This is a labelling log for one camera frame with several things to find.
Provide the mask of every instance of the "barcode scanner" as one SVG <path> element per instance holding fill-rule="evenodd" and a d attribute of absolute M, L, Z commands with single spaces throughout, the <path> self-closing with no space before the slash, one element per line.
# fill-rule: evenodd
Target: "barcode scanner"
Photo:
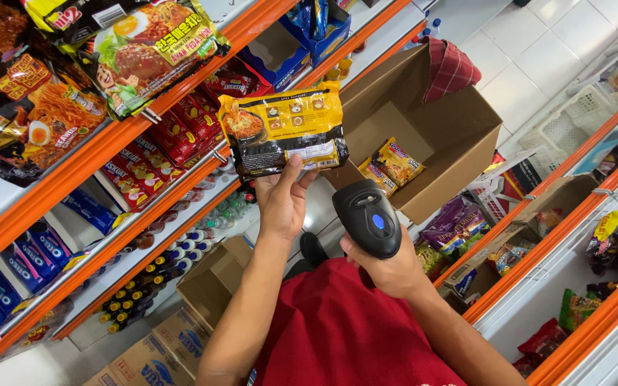
<path fill-rule="evenodd" d="M 365 179 L 338 190 L 333 194 L 333 206 L 349 236 L 366 253 L 377 259 L 397 254 L 402 229 L 395 209 L 376 182 Z M 359 276 L 367 287 L 376 287 L 363 267 Z"/>

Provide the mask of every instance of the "yellow noodle package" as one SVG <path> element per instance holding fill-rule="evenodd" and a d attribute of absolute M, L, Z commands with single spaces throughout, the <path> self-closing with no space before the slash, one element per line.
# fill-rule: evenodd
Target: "yellow noodle package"
<path fill-rule="evenodd" d="M 385 197 L 392 196 L 392 193 L 394 193 L 398 188 L 393 180 L 383 174 L 383 172 L 371 162 L 370 158 L 359 165 L 359 171 L 361 174 L 364 174 L 364 177 L 373 180 L 381 189 L 383 194 L 385 194 Z"/>
<path fill-rule="evenodd" d="M 424 171 L 425 166 L 409 157 L 390 137 L 382 148 L 374 153 L 371 162 L 381 169 L 391 180 L 402 187 Z"/>
<path fill-rule="evenodd" d="M 255 98 L 221 95 L 219 121 L 241 179 L 277 174 L 299 154 L 304 169 L 345 164 L 340 83 Z"/>

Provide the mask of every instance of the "barcode label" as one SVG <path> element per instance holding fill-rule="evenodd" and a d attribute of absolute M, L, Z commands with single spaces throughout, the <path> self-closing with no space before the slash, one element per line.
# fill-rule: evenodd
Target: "barcode label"
<path fill-rule="evenodd" d="M 326 166 L 335 166 L 338 164 L 337 159 L 329 159 L 328 161 L 319 161 L 319 167 L 324 168 Z"/>
<path fill-rule="evenodd" d="M 95 19 L 99 27 L 107 28 L 113 24 L 114 21 L 127 16 L 120 4 L 116 4 L 113 7 L 107 8 L 100 13 L 95 13 L 92 17 Z"/>

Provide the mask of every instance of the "red checkered cloth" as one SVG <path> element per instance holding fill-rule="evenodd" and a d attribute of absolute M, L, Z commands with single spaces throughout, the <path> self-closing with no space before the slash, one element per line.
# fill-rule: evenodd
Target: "red checkered cloth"
<path fill-rule="evenodd" d="M 431 82 L 424 94 L 424 103 L 439 100 L 447 93 L 454 93 L 481 80 L 481 72 L 469 57 L 447 40 L 425 36 L 431 53 Z"/>

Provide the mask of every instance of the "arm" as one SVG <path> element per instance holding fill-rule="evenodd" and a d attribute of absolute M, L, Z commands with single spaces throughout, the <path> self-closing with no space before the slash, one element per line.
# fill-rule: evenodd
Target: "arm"
<path fill-rule="evenodd" d="M 485 338 L 438 295 L 416 259 L 407 228 L 394 257 L 368 256 L 345 235 L 340 246 L 348 259 L 366 269 L 382 292 L 407 300 L 433 351 L 469 386 L 526 385 L 526 381 Z"/>
<path fill-rule="evenodd" d="M 301 158 L 283 174 L 256 181 L 261 228 L 242 282 L 214 330 L 199 364 L 197 385 L 241 385 L 269 333 L 290 246 L 304 223 L 306 188 L 317 172 L 296 181 Z"/>

